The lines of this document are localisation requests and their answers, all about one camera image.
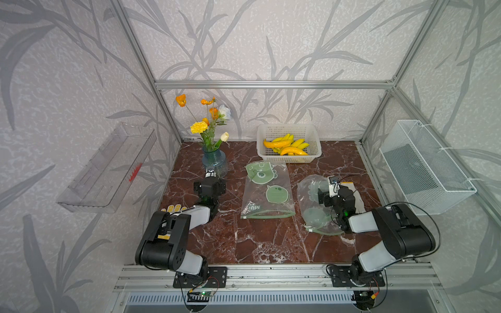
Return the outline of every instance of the white flower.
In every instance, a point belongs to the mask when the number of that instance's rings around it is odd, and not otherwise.
[[[221,141],[222,142],[226,142],[229,138],[229,133],[228,132],[224,132],[224,134],[221,135]]]
[[[231,121],[231,110],[227,108],[224,104],[221,104],[217,110],[219,111],[219,114],[223,115],[223,119],[227,121]]]

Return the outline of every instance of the crumpled plastic bag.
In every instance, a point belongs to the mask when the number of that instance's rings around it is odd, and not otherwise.
[[[351,190],[355,190],[353,183],[341,183]],[[329,190],[327,177],[320,175],[310,175],[298,184],[297,196],[301,210],[301,215],[305,221],[305,228],[309,232],[316,232],[322,235],[340,235],[343,231],[335,222],[336,213],[323,204],[318,203],[318,189]],[[365,212],[364,203],[360,193],[355,191],[355,208],[357,213]]]

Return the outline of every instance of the white plastic basket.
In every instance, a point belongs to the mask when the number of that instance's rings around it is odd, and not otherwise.
[[[303,139],[310,145],[303,151],[308,155],[280,155],[273,149],[265,148],[263,141],[272,141],[275,138],[294,135],[294,140]],[[258,155],[265,161],[278,161],[286,163],[310,163],[322,155],[320,139],[315,126],[310,124],[261,124],[258,126],[257,135]]]

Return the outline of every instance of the marble tabletop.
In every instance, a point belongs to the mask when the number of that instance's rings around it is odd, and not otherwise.
[[[297,183],[306,176],[360,174],[353,177],[366,210],[380,205],[353,141],[323,141],[322,156],[307,164],[289,163],[296,215],[278,219],[241,219],[245,166],[261,158],[256,142],[227,142],[221,146],[228,158],[226,193],[220,198],[216,218],[189,234],[188,250],[207,257],[209,264],[232,263],[345,263],[352,256],[377,244],[377,232],[326,236],[307,232],[297,203]],[[202,151],[197,143],[184,143],[177,156],[162,199],[169,204],[191,206],[197,200],[193,183],[205,174]]]

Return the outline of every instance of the plastic bag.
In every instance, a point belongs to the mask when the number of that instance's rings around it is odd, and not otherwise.
[[[285,163],[252,162],[245,169],[241,218],[282,218],[296,214]]]
[[[341,183],[351,190],[355,190],[353,183]],[[335,223],[336,214],[331,207],[318,204],[318,189],[323,192],[329,190],[329,181],[320,175],[310,175],[298,184],[298,202],[301,215],[305,221],[305,228],[310,232],[322,235],[340,235],[343,231]],[[365,212],[360,193],[355,191],[355,208],[357,213]]]

